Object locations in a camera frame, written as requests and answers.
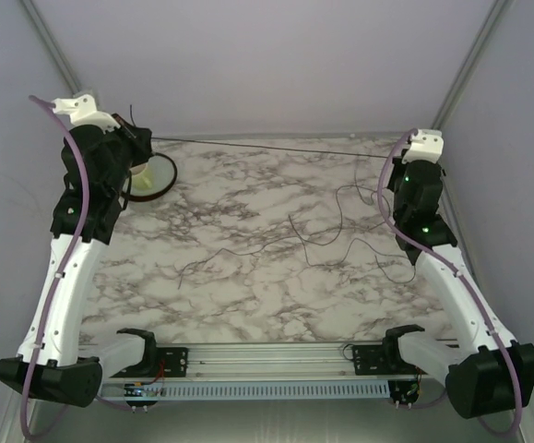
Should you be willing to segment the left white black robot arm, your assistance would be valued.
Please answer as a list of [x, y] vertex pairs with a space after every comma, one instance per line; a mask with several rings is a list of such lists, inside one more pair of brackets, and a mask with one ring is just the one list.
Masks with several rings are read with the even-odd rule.
[[112, 118], [112, 124], [79, 123], [65, 136], [65, 190], [53, 211], [42, 296], [16, 356], [0, 360], [0, 381], [32, 399], [86, 407], [105, 378], [125, 369], [145, 376], [156, 366], [155, 336], [142, 329], [119, 329], [85, 356], [78, 350], [86, 299], [127, 206], [131, 169], [152, 155], [149, 129]]

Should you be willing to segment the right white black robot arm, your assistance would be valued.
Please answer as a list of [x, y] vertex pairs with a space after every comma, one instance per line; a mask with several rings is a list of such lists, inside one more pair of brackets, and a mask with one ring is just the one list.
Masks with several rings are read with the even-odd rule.
[[397, 334], [398, 358], [438, 381], [463, 418], [522, 413], [534, 388], [534, 345], [521, 343], [504, 325], [470, 275], [438, 212], [441, 166], [394, 158], [380, 181], [394, 196], [389, 224], [398, 245], [438, 296], [457, 340], [451, 348], [415, 327]]

